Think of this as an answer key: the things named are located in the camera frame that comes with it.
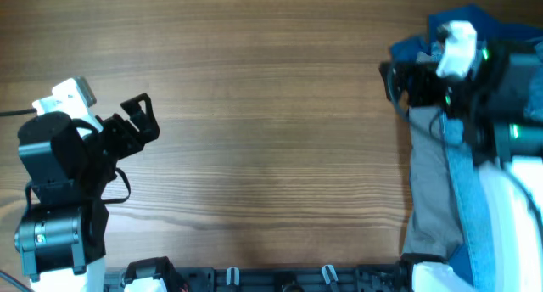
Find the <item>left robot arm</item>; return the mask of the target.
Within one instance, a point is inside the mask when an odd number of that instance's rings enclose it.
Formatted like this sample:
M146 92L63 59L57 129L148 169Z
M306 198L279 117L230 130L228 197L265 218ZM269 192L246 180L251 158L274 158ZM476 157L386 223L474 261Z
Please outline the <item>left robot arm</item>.
M146 93L121 103L96 125L62 111L39 115L18 131L18 153L30 181L14 233L22 271L35 291L101 291L109 218L108 183L126 174L117 166L156 140L160 128Z

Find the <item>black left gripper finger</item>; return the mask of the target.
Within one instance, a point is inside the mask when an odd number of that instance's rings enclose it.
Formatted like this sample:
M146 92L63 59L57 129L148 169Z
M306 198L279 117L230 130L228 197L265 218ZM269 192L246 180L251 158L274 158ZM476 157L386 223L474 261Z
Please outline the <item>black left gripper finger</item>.
M139 110L133 115L133 123L138 129L138 137L142 144L150 143L160 135L160 127L152 111Z
M128 99L120 106L129 115L130 121L135 126L153 125L153 107L151 99L146 93Z

